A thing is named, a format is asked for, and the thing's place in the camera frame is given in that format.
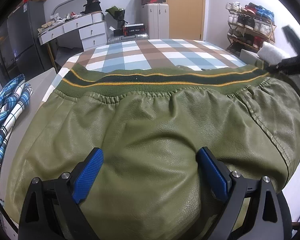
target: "blue plaid fabric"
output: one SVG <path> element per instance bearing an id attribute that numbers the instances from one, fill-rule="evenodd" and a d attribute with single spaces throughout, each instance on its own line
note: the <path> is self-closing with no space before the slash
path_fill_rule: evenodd
<path id="1" fill-rule="evenodd" d="M 29 104 L 32 88 L 24 75 L 11 80 L 0 92 L 0 167 L 13 125 Z"/>

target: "blue gripper pad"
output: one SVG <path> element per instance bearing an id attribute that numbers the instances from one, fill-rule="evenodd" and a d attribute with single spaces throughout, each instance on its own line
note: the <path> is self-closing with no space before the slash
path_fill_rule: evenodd
<path id="1" fill-rule="evenodd" d="M 208 153 L 201 148 L 198 151 L 198 164 L 201 166 L 202 173 L 206 175 L 209 185 L 217 199 L 222 202 L 228 200 L 228 189 L 226 179 L 215 163 L 211 160 Z"/>
<path id="2" fill-rule="evenodd" d="M 102 164 L 103 151 L 101 149 L 97 149 L 74 183 L 72 197 L 77 204 L 80 202 L 80 200 L 83 200 L 87 197 Z"/>

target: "yellow stripe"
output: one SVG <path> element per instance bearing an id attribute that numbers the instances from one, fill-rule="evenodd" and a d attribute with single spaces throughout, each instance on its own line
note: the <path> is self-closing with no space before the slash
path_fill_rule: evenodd
<path id="1" fill-rule="evenodd" d="M 244 83 L 244 82 L 250 82 L 252 80 L 255 80 L 259 77 L 265 77 L 269 73 L 263 74 L 261 76 L 257 76 L 255 78 L 251 78 L 248 80 L 240 80 L 240 81 L 232 81 L 228 83 L 223 83 L 223 84 L 216 84 L 216 85 L 211 85 L 211 84 L 199 84 L 199 83 L 191 83 L 191 82 L 102 82 L 102 83 L 96 83 L 96 84 L 91 84 L 87 86 L 82 86 L 78 84 L 74 84 L 70 82 L 69 80 L 63 78 L 62 80 L 66 83 L 68 83 L 71 86 L 74 87 L 80 87 L 80 88 L 87 88 L 87 87 L 93 87 L 93 86 L 118 86 L 118 85 L 194 85 L 194 86 L 213 86 L 213 87 L 223 87 L 231 84 L 236 84 L 236 83 Z"/>
<path id="2" fill-rule="evenodd" d="M 239 75 L 243 75 L 243 74 L 247 74 L 247 73 L 251 73 L 255 70 L 257 70 L 258 67 L 249 70 L 249 71 L 245 71 L 245 72 L 229 72 L 229 73 L 221 73 L 221 74 L 215 74 L 215 75 L 203 75 L 203 74 L 196 74 L 196 73 L 185 73 L 185 74 L 178 74 L 178 75 L 167 75 L 167 74 L 162 74 L 162 73 L 153 73 L 153 74 L 148 74 L 148 75 L 144 75 L 144 74 L 140 74 L 140 73 L 135 73 L 135 74 L 110 74 L 110 75 L 106 75 L 103 77 L 109 77 L 109 76 L 125 76 L 125 77 L 129 77 L 129 76 L 143 76 L 143 77 L 150 77 L 150 76 L 162 76 L 162 77 L 175 77 L 175 76 L 183 76 L 183 75 L 191 75 L 191 76 L 197 76 L 197 77 L 221 77 L 221 76 L 228 76 L 231 74 L 239 74 Z M 91 80 L 86 80 L 81 78 L 74 70 L 70 69 L 70 71 L 79 79 L 86 81 L 86 82 L 95 82 L 95 81 L 91 81 Z"/>

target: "wooden door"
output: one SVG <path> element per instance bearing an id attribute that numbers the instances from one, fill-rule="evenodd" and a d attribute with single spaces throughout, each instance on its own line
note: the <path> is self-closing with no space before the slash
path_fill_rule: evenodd
<path id="1" fill-rule="evenodd" d="M 201 40 L 205 0 L 167 0 L 169 38 Z"/>

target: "white towel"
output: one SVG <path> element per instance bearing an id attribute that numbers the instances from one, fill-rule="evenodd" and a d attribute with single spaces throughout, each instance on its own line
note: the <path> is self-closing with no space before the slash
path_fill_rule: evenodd
<path id="1" fill-rule="evenodd" d="M 258 56 L 268 62 L 269 65 L 277 65 L 284 58 L 290 58 L 288 53 L 266 41 L 263 42 L 262 48 L 258 51 Z"/>

